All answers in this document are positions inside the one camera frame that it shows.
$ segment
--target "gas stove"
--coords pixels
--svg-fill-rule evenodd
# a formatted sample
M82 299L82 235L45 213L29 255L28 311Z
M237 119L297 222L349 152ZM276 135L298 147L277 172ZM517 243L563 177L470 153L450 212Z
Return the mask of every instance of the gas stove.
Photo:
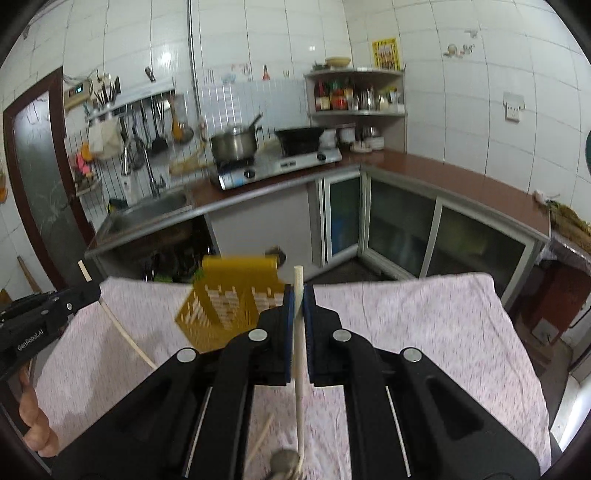
M281 148L269 146L254 158L209 167L209 178L222 190L235 189L255 181L276 177L305 168L335 163L342 159L338 148L320 149L318 152L283 157Z

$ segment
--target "metal container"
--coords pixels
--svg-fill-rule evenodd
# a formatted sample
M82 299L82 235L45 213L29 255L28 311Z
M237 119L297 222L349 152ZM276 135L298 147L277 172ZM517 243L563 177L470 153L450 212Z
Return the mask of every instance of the metal container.
M214 135L211 142L216 162L227 163L253 157L258 149L255 124L261 117L262 114L257 115L248 127L233 125Z

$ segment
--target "human hand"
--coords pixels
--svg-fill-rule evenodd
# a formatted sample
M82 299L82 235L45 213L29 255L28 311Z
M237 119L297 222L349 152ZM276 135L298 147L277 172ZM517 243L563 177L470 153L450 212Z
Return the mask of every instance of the human hand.
M22 397L18 412L23 422L30 427L24 436L25 444L40 457L53 457L59 450L59 440L49 426L47 415L39 408L37 394L29 381L27 366L18 372L22 386Z

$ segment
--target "faucet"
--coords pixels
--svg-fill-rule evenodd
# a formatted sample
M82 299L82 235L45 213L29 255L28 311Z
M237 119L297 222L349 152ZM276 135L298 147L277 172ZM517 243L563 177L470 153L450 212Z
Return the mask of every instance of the faucet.
M134 135L133 137L129 137L127 139L127 142L125 142L121 162L121 176L127 177L131 175L131 168L133 165L129 157L129 148L131 147L131 144L134 142L138 149L138 154L144 156L146 168L148 169L148 177L150 178L150 190L152 191L152 197L160 197L160 189L166 188L166 182L164 181L164 177L162 175L160 175L160 181L156 181L156 179L154 178L152 165L150 164L150 159L148 158L148 151L146 150L145 144L140 137Z

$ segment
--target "screw head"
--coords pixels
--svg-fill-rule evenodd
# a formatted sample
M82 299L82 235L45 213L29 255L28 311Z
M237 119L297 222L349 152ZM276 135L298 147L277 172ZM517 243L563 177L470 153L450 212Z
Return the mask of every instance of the screw head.
M267 337L267 332L262 328L255 328L254 330L248 332L248 338L250 338L250 340L253 342L262 342L263 340L266 340Z
M407 348L402 355L407 361L411 363L416 363L421 358L423 358L421 351L417 350L416 348Z
M197 353L192 348L183 348L177 353L177 360L182 364L191 363L197 358Z
M333 338L337 342L348 342L349 340L351 340L351 332L343 329L335 330L333 332Z

